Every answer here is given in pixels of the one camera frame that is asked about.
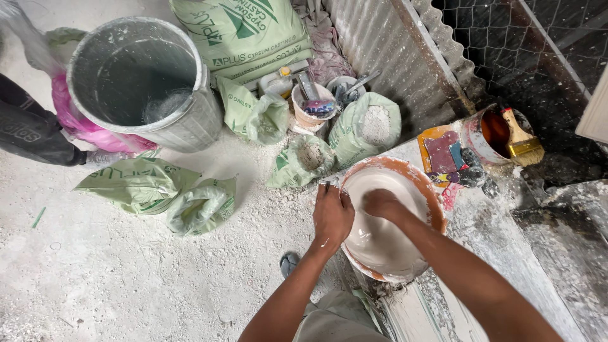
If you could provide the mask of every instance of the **work table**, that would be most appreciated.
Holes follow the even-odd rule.
[[[453,127],[457,132],[459,124]],[[381,155],[410,161],[424,170],[416,139]],[[605,239],[602,240],[601,235],[596,239],[582,239],[567,225],[555,230],[547,222],[534,221],[534,214],[542,216],[541,212],[550,204],[550,195],[542,189],[532,191],[519,174],[519,168],[514,170],[514,164],[484,165],[484,168],[497,183],[499,195],[492,200],[481,189],[460,189],[454,210],[446,211],[446,235],[504,276],[565,341],[606,341],[608,292],[602,293],[597,286],[608,279]],[[347,171],[324,180],[340,182]],[[605,181],[568,187],[576,192],[577,186],[591,187],[598,195],[608,194]],[[581,188],[577,193],[587,191]],[[316,188],[307,190],[300,196],[301,201],[313,208],[315,194]],[[579,204],[593,199],[593,196],[589,201],[583,198]],[[478,322],[432,268],[409,284],[392,285],[353,269],[368,299],[376,304],[382,330],[396,341],[488,340]]]

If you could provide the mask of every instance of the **hand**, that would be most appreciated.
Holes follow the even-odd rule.
[[[376,189],[363,196],[364,210],[367,214],[386,218],[391,221],[392,214],[407,211],[395,194],[386,189]]]
[[[313,246],[319,251],[334,255],[346,240],[353,227],[354,207],[346,192],[339,193],[336,186],[319,184],[313,213],[315,237]]]

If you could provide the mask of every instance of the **paint brush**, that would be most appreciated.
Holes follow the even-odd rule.
[[[532,134],[524,132],[519,127],[513,114],[511,107],[504,106],[502,99],[499,98],[500,112],[509,125],[509,141],[506,143],[506,149],[509,151],[511,160],[521,166],[537,164],[545,155],[545,150],[542,148],[541,142]]]

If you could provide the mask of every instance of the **plastic jug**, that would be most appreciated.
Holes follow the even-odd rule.
[[[258,83],[258,90],[261,95],[274,92],[281,95],[284,99],[287,99],[291,95],[293,87],[291,70],[287,66],[262,77]]]

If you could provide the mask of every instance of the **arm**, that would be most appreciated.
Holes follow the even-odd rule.
[[[240,342],[292,341],[323,267],[353,227],[354,208],[346,193],[319,185],[313,213],[315,237],[294,271],[268,298]]]
[[[413,215],[388,190],[366,195],[365,211],[393,222],[471,311],[491,341],[555,341],[559,335],[498,272]]]

